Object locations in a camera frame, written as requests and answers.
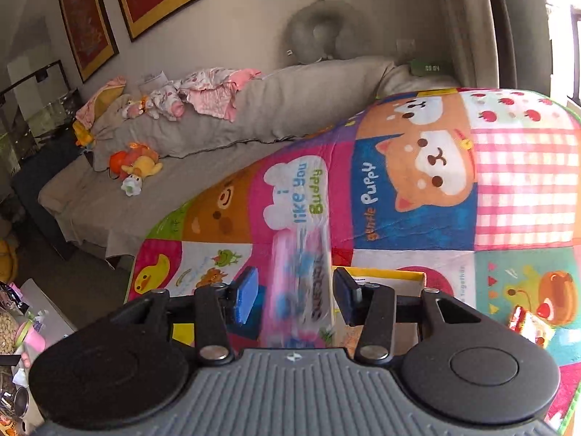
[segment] floor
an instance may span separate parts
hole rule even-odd
[[[31,221],[19,226],[16,285],[29,278],[50,298],[69,322],[82,328],[123,304],[130,273],[112,270],[82,250],[63,260]]]

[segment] red snack wrapper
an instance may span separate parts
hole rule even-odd
[[[543,349],[547,348],[549,341],[555,334],[553,328],[522,306],[515,307],[508,327]]]

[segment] silver bolt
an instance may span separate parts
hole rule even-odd
[[[200,355],[205,360],[222,360],[228,357],[229,351],[224,346],[204,346]]]
[[[382,360],[388,357],[389,351],[383,346],[363,346],[359,354],[369,360]]]

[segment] wall outlet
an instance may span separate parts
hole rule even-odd
[[[415,56],[415,39],[397,39],[396,48],[399,59],[404,61],[411,60]]]

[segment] pink plastic package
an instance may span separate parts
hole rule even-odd
[[[260,345],[324,348],[332,340],[330,248],[326,228],[282,230],[272,242]]]

